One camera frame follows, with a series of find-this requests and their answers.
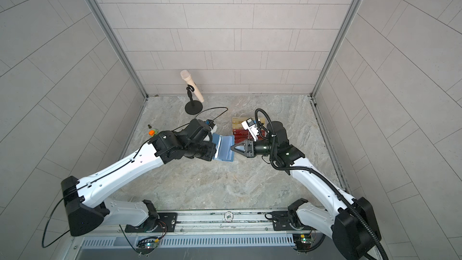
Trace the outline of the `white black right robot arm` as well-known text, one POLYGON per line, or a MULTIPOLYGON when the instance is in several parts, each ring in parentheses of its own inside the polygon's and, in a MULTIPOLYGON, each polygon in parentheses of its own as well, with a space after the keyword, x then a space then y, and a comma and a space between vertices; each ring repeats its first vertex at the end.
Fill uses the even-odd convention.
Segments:
POLYGON ((355 198, 327 179, 301 150, 290 144, 281 122, 268 126, 253 119, 241 124, 251 135, 231 147, 232 151, 247 158, 266 156, 269 164, 286 172, 302 183, 323 205, 317 208, 305 199, 288 207, 290 224, 300 229, 309 226, 333 240, 340 254, 347 260, 371 260, 370 250, 377 248, 386 260, 381 233, 372 204, 364 197, 355 198))

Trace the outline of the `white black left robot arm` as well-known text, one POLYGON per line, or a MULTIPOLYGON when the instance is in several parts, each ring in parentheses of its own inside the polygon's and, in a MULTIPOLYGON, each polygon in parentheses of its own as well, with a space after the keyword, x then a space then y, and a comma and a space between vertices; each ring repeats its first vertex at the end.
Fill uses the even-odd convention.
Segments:
POLYGON ((213 120, 193 119, 181 131, 162 131, 139 150, 90 176, 62 180, 64 207, 70 234, 85 235, 99 226, 129 225, 135 229, 156 227, 158 213, 151 201, 124 202, 110 196, 141 175, 173 160, 198 158, 211 161, 216 153, 213 120))

